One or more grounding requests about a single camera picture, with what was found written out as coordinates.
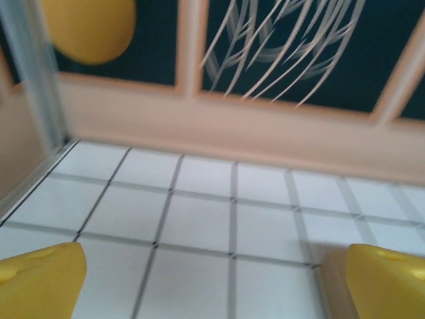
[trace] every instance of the white tiled floor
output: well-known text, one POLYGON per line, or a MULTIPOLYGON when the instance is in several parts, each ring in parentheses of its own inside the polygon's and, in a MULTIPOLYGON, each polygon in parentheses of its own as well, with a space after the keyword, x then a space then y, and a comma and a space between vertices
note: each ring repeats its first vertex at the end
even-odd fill
POLYGON ((78 143, 0 222, 0 259, 84 247, 74 319, 323 319, 311 269, 370 243, 425 255, 425 190, 78 143))

